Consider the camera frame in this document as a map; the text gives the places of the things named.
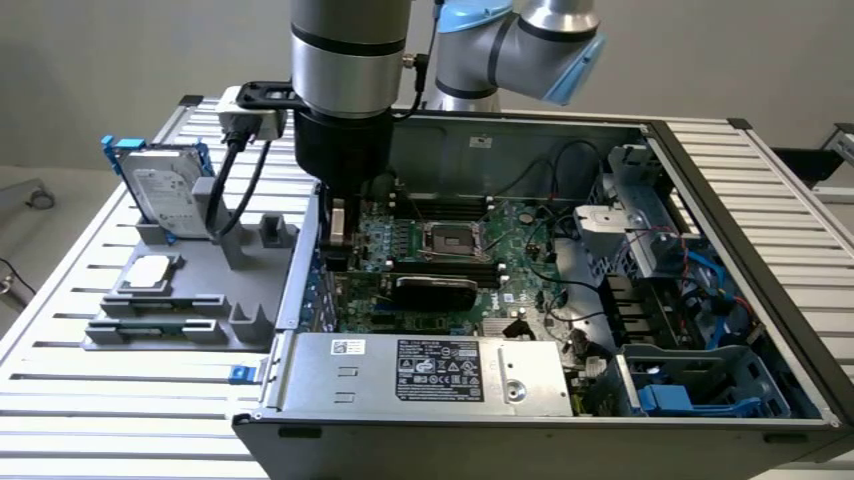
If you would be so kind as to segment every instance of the white wall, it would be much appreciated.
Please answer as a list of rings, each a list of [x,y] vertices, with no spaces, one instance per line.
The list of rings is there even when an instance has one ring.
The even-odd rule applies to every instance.
[[[151,136],[183,94],[287,78],[287,3],[0,0],[0,164],[101,168],[100,136]],[[431,3],[415,2],[411,51],[426,49]],[[596,3],[610,43],[570,109],[741,116],[790,146],[854,121],[853,1]]]

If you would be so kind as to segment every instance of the slotted aluminum surface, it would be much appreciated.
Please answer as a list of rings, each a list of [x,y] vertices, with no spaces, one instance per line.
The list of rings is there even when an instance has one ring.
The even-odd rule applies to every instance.
[[[218,163],[223,148],[214,105],[209,100],[197,108],[179,109],[157,140],[195,142],[201,137]],[[750,145],[726,122],[681,119],[671,128],[695,154],[703,173],[718,174],[713,185],[734,212],[765,215],[770,211],[809,217],[797,197],[773,182],[767,162],[750,153]],[[226,198],[232,208],[247,186],[258,150],[251,147],[240,155],[232,170]],[[762,185],[767,188],[739,197],[738,192],[750,191],[753,186],[739,181],[731,173],[735,170],[763,172]],[[274,144],[244,223],[258,222],[264,211],[278,211],[299,225],[311,184],[311,177],[294,161],[288,131]],[[87,319],[99,309],[100,297],[139,240],[131,226],[136,219],[132,201],[120,188],[0,342],[0,478],[266,478],[227,420],[235,412],[252,408],[259,387],[230,386],[226,382],[232,365],[252,364],[263,355],[85,352],[77,347]],[[783,269],[781,275],[791,278],[787,282],[797,282],[786,284],[793,295],[805,295],[803,301],[815,303],[801,292],[830,295],[829,279],[839,282],[830,285],[834,289],[839,285],[842,291],[854,288],[851,276],[839,271],[845,269],[835,262],[803,267],[786,260],[793,248],[809,250],[810,255],[817,249],[827,249],[838,255],[833,236],[815,228],[773,227],[759,223],[762,217],[749,215],[745,219],[755,224],[746,228],[751,239],[770,249],[770,257],[781,259],[779,263],[773,260],[773,268]],[[766,220],[779,223],[785,219],[791,220]],[[803,225],[815,225],[810,218],[801,220]],[[810,321],[819,332],[831,334],[826,341],[849,360],[843,367],[854,376],[851,320],[811,308],[805,310]],[[758,478],[841,480],[851,478],[851,469],[854,454],[847,454],[834,462],[790,465]]]

